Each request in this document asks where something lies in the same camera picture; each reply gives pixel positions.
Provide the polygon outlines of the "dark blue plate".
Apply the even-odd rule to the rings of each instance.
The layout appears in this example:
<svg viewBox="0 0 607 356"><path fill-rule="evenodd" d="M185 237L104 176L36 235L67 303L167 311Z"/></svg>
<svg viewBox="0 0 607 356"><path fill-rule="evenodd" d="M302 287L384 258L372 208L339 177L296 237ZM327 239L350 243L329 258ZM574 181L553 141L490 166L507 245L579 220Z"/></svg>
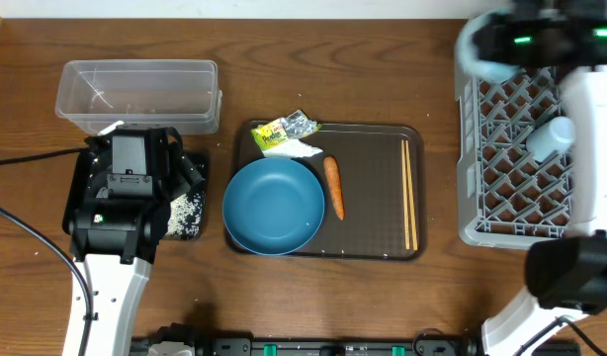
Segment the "dark blue plate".
<svg viewBox="0 0 607 356"><path fill-rule="evenodd" d="M316 176L287 158L262 158L230 180L222 218L230 237L260 255L285 255L308 244L320 229L325 197Z"/></svg>

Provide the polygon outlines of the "light blue cup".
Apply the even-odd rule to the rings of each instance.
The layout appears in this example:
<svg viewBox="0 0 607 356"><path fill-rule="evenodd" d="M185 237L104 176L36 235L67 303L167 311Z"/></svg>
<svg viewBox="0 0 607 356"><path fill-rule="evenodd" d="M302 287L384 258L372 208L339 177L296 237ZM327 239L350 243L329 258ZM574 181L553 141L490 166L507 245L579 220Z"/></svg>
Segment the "light blue cup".
<svg viewBox="0 0 607 356"><path fill-rule="evenodd" d="M542 162L554 153L567 152L574 139L572 120L568 117L555 117L530 133L526 139L526 148L535 161Z"/></svg>

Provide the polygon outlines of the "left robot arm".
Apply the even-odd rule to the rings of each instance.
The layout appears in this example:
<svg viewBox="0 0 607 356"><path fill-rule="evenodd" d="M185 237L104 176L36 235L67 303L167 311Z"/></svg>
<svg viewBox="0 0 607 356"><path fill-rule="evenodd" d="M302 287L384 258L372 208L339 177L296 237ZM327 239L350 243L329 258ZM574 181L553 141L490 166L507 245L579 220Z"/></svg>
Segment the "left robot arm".
<svg viewBox="0 0 607 356"><path fill-rule="evenodd" d="M171 204L204 178L173 128L122 126L86 142L62 220L75 267L63 352L127 355Z"/></svg>

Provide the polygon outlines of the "wooden chopstick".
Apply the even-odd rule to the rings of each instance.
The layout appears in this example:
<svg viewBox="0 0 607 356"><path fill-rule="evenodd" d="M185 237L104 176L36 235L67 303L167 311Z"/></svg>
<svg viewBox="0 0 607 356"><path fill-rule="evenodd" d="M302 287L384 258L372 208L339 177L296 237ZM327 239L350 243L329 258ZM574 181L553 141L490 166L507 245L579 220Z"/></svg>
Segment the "wooden chopstick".
<svg viewBox="0 0 607 356"><path fill-rule="evenodd" d="M400 152L401 152L401 173L402 173L402 197L403 197L403 227L404 227L404 241L405 248L411 249L410 242L410 231L409 231L409 206L408 206L408 191L407 191L407 163L405 153L405 140L400 141Z"/></svg>
<svg viewBox="0 0 607 356"><path fill-rule="evenodd" d="M409 141L405 142L405 163L406 163L406 171L407 171L407 200L410 214L410 228L411 228L411 246L413 250L418 249L418 233L417 233L417 221L416 221L416 210L414 203L414 189L413 189L413 176L412 176L412 165L411 165L411 155L410 155L410 144Z"/></svg>

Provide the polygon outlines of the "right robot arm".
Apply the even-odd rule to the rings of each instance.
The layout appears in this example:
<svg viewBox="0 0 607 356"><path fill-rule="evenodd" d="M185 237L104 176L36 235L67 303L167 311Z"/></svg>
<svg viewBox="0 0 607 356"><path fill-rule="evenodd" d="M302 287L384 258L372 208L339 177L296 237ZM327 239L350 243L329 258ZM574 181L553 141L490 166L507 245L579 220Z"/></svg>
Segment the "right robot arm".
<svg viewBox="0 0 607 356"><path fill-rule="evenodd" d="M458 232L523 249L524 285L464 355L530 355L607 310L607 2L515 1L455 45Z"/></svg>

